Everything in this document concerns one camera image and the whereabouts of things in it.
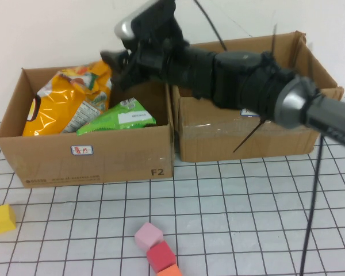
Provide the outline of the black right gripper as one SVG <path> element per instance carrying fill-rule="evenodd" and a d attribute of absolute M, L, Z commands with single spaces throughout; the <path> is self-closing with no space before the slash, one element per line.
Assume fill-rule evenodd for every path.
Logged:
<path fill-rule="evenodd" d="M 123 69 L 114 77 L 115 86 L 126 91 L 148 80 L 167 82 L 167 63 L 173 51 L 172 39 L 161 42 L 123 40 L 124 47 L 131 51 L 101 51 L 104 63 L 111 69 Z"/>

